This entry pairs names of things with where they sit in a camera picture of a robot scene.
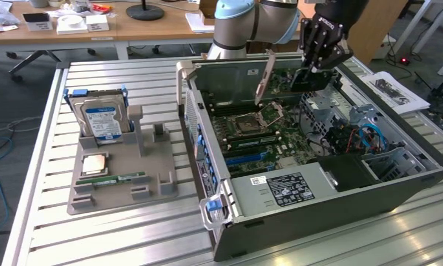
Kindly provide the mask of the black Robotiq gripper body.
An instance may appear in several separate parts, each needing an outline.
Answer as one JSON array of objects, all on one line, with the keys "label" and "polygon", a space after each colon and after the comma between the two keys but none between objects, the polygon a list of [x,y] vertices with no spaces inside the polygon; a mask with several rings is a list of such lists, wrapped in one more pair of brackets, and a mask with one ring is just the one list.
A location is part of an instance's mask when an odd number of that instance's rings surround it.
[{"label": "black Robotiq gripper body", "polygon": [[350,29],[368,6],[366,0],[325,1],[314,6],[314,43],[322,47],[337,45],[350,37]]}]

